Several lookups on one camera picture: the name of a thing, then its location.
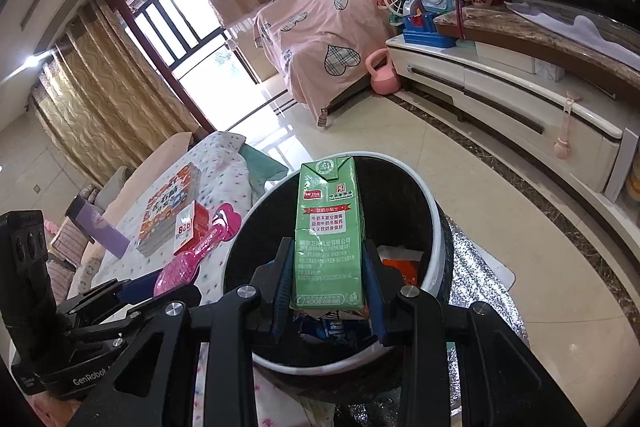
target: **drawer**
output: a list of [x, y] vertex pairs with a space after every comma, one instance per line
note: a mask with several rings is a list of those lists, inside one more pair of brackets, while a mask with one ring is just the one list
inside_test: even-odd
[[465, 68], [464, 95], [456, 106], [518, 143], [554, 171], [567, 171], [600, 192], [609, 177], [618, 144], [575, 118], [569, 126], [569, 156], [554, 153], [563, 111], [524, 90]]
[[454, 100], [464, 88], [465, 68], [460, 64], [391, 47], [389, 55], [398, 74], [444, 92]]

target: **pink toy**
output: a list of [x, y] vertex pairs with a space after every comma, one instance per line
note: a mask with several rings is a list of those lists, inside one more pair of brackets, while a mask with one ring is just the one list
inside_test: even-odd
[[180, 252], [162, 269], [154, 286], [154, 297], [192, 282], [198, 274], [200, 261], [222, 241], [234, 238], [241, 224], [240, 214], [229, 203], [221, 204], [202, 240], [195, 247]]
[[[375, 70], [373, 68], [374, 62], [379, 62], [386, 56], [386, 64], [381, 68]], [[371, 73], [371, 88], [378, 94], [391, 94], [400, 89], [400, 80], [396, 75], [396, 70], [389, 57], [389, 50], [382, 48], [373, 52], [364, 61], [367, 71]]]

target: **pink cover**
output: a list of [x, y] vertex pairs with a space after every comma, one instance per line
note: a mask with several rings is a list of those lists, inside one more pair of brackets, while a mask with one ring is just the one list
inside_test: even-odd
[[318, 125], [322, 110], [366, 73], [365, 58], [392, 36], [376, 0], [274, 0], [256, 16], [254, 38], [293, 98]]

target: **ceiling light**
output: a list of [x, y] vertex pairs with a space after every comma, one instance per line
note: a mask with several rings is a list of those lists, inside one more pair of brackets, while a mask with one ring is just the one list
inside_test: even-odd
[[40, 55], [31, 55], [30, 57], [27, 57], [22, 66], [25, 69], [35, 68], [40, 63], [41, 58], [42, 57], [40, 57]]
[[0, 82], [0, 84], [5, 82], [6, 80], [11, 78], [12, 76], [20, 73], [21, 71], [28, 70], [30, 68], [35, 68], [36, 66], [38, 66], [40, 64], [40, 62], [42, 61], [43, 58], [50, 57], [52, 54], [53, 54], [53, 51], [48, 51], [48, 52], [41, 53], [40, 55], [31, 55], [30, 57], [27, 57], [26, 60], [24, 61], [24, 63], [17, 70], [15, 70], [13, 73], [11, 73], [8, 76], [6, 76]]

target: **metal screw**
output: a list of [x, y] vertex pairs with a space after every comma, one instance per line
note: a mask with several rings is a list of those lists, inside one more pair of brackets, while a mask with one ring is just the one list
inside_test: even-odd
[[489, 312], [489, 309], [491, 309], [491, 306], [486, 302], [478, 301], [471, 304], [471, 309], [478, 315], [486, 315]]
[[413, 298], [420, 295], [420, 288], [413, 286], [411, 284], [405, 284], [400, 288], [400, 293], [405, 297]]
[[164, 308], [164, 313], [175, 317], [175, 315], [180, 315], [182, 313], [183, 308], [184, 306], [181, 302], [170, 302], [167, 304], [166, 308]]
[[240, 286], [236, 293], [242, 299], [250, 299], [255, 295], [255, 288], [253, 286], [245, 284], [244, 286]]

